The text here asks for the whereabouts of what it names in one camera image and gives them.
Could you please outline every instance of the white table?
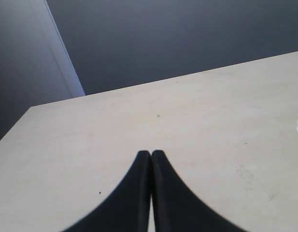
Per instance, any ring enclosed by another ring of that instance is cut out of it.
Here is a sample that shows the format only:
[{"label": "white table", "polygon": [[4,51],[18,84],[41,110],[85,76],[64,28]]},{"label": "white table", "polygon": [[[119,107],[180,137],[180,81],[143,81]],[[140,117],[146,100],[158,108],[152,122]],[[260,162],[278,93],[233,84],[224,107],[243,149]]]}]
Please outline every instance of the white table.
[{"label": "white table", "polygon": [[141,149],[243,228],[298,232],[297,119],[298,52],[32,107],[0,141],[0,232],[73,224]]}]

